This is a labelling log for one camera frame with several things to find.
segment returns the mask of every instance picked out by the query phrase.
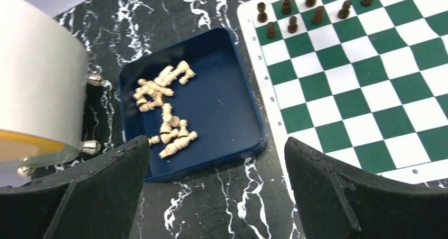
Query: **black marble table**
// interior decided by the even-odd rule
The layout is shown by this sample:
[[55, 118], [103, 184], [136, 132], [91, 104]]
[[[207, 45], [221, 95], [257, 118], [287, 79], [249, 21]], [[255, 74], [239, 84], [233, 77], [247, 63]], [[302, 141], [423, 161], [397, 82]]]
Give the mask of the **black marble table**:
[[[88, 87], [83, 139], [98, 140], [102, 152], [123, 143], [117, 77], [126, 63], [219, 26], [234, 34], [268, 122], [236, 15], [238, 5], [246, 1], [88, 0], [55, 17], [86, 46], [90, 71], [107, 80], [102, 89]], [[268, 148], [257, 159], [173, 183], [145, 184], [130, 238], [304, 238], [266, 127]], [[89, 158], [81, 155], [40, 173], [60, 171]], [[446, 187], [448, 181], [427, 186]]]

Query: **blue tray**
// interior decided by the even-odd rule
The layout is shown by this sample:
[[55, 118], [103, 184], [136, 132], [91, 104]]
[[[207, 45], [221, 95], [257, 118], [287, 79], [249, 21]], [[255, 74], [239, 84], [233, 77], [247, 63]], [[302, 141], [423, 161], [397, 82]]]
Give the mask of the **blue tray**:
[[140, 78], [152, 80], [167, 65], [185, 60], [197, 74], [185, 86], [169, 87], [173, 115], [188, 121], [199, 137], [161, 159], [163, 143], [151, 147], [146, 182], [168, 182], [216, 166], [257, 156], [266, 149], [265, 128], [230, 33], [213, 29], [127, 64], [119, 76], [126, 140], [159, 134], [160, 107], [141, 113], [133, 99]]

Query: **chessboard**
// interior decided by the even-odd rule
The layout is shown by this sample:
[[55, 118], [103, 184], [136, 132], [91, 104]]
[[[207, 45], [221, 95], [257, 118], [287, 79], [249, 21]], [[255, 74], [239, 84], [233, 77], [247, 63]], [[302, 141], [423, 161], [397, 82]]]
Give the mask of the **chessboard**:
[[292, 136], [393, 180], [448, 178], [448, 0], [252, 0], [238, 18], [285, 175]]

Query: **pile of chess pieces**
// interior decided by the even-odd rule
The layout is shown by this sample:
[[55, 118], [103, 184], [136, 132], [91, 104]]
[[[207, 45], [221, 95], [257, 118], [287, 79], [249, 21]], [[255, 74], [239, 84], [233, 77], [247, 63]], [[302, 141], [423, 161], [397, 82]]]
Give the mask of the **pile of chess pieces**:
[[[140, 87], [135, 89], [133, 95], [141, 112], [152, 111], [155, 107], [162, 108], [160, 135], [148, 138], [150, 145], [160, 142], [166, 144], [165, 149], [158, 154], [162, 159], [186, 148], [191, 141], [198, 138], [196, 131], [189, 132], [187, 130], [188, 121], [173, 115], [173, 106], [170, 103], [165, 103], [163, 99], [163, 96], [174, 96], [174, 91], [167, 86], [183, 73], [184, 76], [179, 79], [179, 83], [182, 85], [185, 85], [190, 78], [196, 75], [187, 62], [181, 61], [176, 68], [173, 66], [165, 67], [154, 80], [139, 79], [137, 83]], [[152, 101], [149, 102], [145, 95], [150, 96]]]
[[[374, 2], [374, 0], [361, 0], [360, 4], [364, 7], [368, 7], [368, 6], [372, 5], [373, 2]], [[350, 0], [343, 2], [341, 9], [338, 11], [338, 18], [343, 20], [343, 19], [346, 19], [350, 15], [351, 4], [352, 4], [352, 2]], [[305, 6], [308, 8], [311, 8], [315, 5], [316, 5], [316, 0], [306, 0], [305, 1]], [[263, 2], [258, 3], [257, 9], [258, 9], [258, 16], [257, 16], [258, 21], [261, 23], [266, 22], [268, 19], [267, 14], [265, 12], [266, 4]], [[283, 0], [282, 13], [286, 15], [286, 14], [291, 13], [291, 10], [292, 10], [291, 0]], [[316, 7], [314, 16], [311, 20], [313, 24], [318, 25], [323, 22], [324, 11], [325, 11], [325, 8], [323, 6]], [[291, 16], [290, 22], [288, 25], [288, 32], [292, 34], [292, 33], [297, 32], [297, 29], [298, 29], [297, 17]], [[268, 39], [274, 39], [276, 37], [274, 22], [267, 23], [266, 37]]]

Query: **tray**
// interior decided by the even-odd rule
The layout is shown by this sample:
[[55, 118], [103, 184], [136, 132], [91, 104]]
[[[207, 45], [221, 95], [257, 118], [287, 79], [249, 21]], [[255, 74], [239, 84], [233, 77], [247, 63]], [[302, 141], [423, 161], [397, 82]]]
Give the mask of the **tray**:
[[161, 159], [165, 148], [151, 146], [146, 182], [168, 182], [217, 166], [261, 154], [266, 149], [265, 128], [252, 96], [230, 33], [212, 29], [127, 64], [119, 76], [126, 141], [159, 134], [162, 109], [140, 112], [132, 95], [137, 80], [153, 80], [167, 65], [185, 60], [197, 74], [186, 85], [175, 80], [164, 96], [172, 114], [188, 121], [199, 137], [176, 154]]

